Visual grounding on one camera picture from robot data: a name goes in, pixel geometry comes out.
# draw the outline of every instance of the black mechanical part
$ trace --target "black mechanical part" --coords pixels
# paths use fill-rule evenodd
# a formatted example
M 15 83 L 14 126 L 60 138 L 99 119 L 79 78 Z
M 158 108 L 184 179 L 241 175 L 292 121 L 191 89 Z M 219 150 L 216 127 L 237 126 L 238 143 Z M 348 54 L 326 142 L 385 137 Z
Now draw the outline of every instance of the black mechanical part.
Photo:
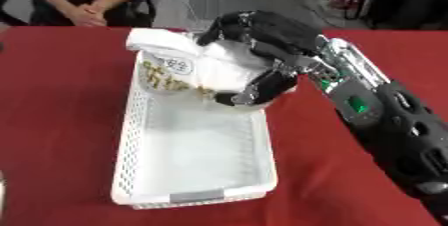
M 341 118 L 395 184 L 447 223 L 448 126 L 396 81 L 375 94 L 384 107 L 376 124 L 357 126 Z

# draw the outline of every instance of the robotic hand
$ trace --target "robotic hand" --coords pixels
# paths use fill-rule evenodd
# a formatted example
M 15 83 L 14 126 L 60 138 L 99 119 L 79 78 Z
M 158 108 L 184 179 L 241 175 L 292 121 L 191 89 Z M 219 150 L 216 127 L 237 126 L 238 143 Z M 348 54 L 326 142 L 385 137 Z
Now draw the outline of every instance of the robotic hand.
M 442 224 L 448 222 L 448 126 L 355 46 L 262 11 L 218 18 L 198 44 L 217 39 L 244 42 L 272 63 L 242 93 L 218 93 L 217 102 L 265 103 L 295 86 L 298 74 L 307 74 L 376 164 Z
M 239 12 L 218 18 L 198 39 L 207 45 L 218 39 L 243 42 L 253 54 L 271 64 L 271 69 L 254 79 L 242 93 L 218 93 L 218 103 L 258 105 L 271 101 L 297 84 L 297 60 L 317 53 L 319 32 L 301 22 L 270 12 Z

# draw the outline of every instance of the red fabric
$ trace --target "red fabric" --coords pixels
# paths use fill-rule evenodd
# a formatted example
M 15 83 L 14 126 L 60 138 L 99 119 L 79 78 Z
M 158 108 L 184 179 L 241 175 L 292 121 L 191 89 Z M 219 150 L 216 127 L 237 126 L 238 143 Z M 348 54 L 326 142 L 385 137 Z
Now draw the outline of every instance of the red fabric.
M 328 31 L 359 45 L 445 119 L 445 33 Z M 266 198 L 134 211 L 109 198 L 134 56 L 128 30 L 13 28 L 0 35 L 6 226 L 431 226 L 307 80 L 268 109 L 279 185 Z

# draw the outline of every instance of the plastic basket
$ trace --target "plastic basket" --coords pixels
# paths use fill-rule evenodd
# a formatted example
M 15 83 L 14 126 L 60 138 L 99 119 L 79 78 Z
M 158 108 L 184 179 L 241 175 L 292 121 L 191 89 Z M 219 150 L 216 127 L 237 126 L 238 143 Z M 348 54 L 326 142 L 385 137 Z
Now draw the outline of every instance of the plastic basket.
M 137 65 L 129 91 L 112 200 L 134 209 L 264 197 L 277 184 L 263 110 L 172 106 L 145 92 Z

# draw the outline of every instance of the black robotic finger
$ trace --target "black robotic finger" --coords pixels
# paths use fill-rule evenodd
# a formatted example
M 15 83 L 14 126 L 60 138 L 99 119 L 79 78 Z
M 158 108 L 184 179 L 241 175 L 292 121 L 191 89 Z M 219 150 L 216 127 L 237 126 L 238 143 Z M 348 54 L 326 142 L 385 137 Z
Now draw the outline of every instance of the black robotic finger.
M 286 76 L 279 71 L 273 71 L 268 76 L 255 79 L 252 85 L 256 86 L 258 91 L 254 104 L 263 104 L 296 86 L 297 76 Z
M 294 67 L 297 61 L 297 56 L 291 55 L 278 48 L 277 46 L 271 45 L 269 43 L 256 42 L 252 48 L 251 52 L 261 58 L 266 60 L 275 61 L 280 60 L 285 65 Z
M 252 22 L 251 36 L 254 39 L 274 44 L 291 54 L 313 53 L 316 50 L 315 39 L 321 34 L 303 22 L 272 12 L 257 11 Z
M 241 25 L 240 14 L 242 12 L 236 12 L 226 14 L 222 17 L 218 17 L 210 27 L 210 29 L 202 34 L 197 43 L 200 46 L 206 46 L 221 38 L 241 41 L 240 37 L 245 32 L 245 29 Z
M 235 105 L 260 105 L 272 101 L 297 84 L 297 77 L 269 70 L 254 79 L 241 93 L 221 92 L 216 94 L 218 103 Z

